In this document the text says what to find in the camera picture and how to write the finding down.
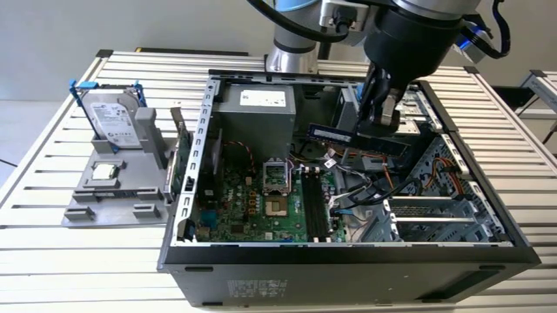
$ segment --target expansion slot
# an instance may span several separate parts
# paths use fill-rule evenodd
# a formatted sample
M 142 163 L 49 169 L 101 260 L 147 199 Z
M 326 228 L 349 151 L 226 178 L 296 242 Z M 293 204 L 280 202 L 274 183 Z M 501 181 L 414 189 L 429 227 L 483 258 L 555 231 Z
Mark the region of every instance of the expansion slot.
M 308 237 L 313 238 L 316 242 L 330 241 L 320 168 L 305 168 L 301 180 Z

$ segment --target metal table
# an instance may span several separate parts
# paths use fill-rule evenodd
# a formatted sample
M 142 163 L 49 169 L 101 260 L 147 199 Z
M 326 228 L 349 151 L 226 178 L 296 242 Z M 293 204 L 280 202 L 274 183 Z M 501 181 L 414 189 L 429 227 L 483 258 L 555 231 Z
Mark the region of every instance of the metal table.
M 532 70 L 521 87 L 529 87 L 549 108 L 557 112 L 557 72 Z
M 193 129 L 210 68 L 264 70 L 264 59 L 115 52 L 95 58 L 82 80 L 141 80 L 149 106 L 158 111 L 158 127 L 165 136 L 175 136 L 169 108 L 182 107 Z M 322 61 L 320 71 L 365 76 L 366 65 Z M 544 264 L 456 306 L 257 310 L 557 311 L 557 161 L 479 74 L 443 67 L 427 80 Z M 10 304 L 0 310 L 186 312 L 190 306 L 173 278 L 157 273 L 163 225 L 82 230 L 59 226 L 93 151 L 93 134 L 69 97 L 0 190 L 0 303 Z

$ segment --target white label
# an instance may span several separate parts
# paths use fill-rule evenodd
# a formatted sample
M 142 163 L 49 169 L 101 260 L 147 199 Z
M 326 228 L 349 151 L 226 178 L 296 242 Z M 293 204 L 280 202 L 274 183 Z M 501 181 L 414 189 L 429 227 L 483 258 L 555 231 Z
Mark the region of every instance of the white label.
M 241 106 L 277 106 L 286 107 L 286 93 L 284 91 L 244 90 Z
M 129 110 L 118 103 L 91 104 L 106 139 L 121 148 L 141 146 Z
M 333 148 L 329 148 L 329 150 L 328 150 L 328 155 L 329 155 L 329 157 L 332 158 L 332 157 L 334 157 L 334 155 L 337 154 L 337 151 L 334 151 L 334 149 Z
M 233 298 L 282 298 L 289 280 L 227 280 L 229 294 Z
M 328 162 L 325 162 L 325 166 L 328 168 L 332 168 L 334 166 L 334 164 L 337 164 L 337 161 L 334 160 L 334 158 L 330 158 Z

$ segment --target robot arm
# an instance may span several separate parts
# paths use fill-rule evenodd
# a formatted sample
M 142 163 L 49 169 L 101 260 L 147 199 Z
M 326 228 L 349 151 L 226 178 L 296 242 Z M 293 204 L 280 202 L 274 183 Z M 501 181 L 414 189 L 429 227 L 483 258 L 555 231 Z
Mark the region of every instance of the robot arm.
M 398 129 L 396 105 L 406 86 L 436 72 L 456 43 L 461 53 L 481 50 L 475 59 L 509 53 L 509 26 L 499 13 L 504 0 L 493 0 L 501 52 L 487 42 L 485 27 L 467 19 L 479 17 L 481 0 L 276 0 L 277 10 L 262 0 L 248 1 L 277 23 L 268 71 L 317 73 L 317 41 L 356 44 L 364 39 L 372 66 L 354 127 L 361 136 L 381 137 Z

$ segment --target hard drive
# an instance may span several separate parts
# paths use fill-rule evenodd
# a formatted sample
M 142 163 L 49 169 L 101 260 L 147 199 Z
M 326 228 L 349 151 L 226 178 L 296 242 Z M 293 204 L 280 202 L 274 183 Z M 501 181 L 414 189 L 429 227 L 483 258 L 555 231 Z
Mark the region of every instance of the hard drive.
M 147 106 L 143 87 L 134 85 L 99 85 L 83 82 L 78 87 L 71 83 L 71 94 L 83 107 L 95 139 L 109 140 L 115 150 L 141 149 L 145 137 L 135 122 L 138 108 Z

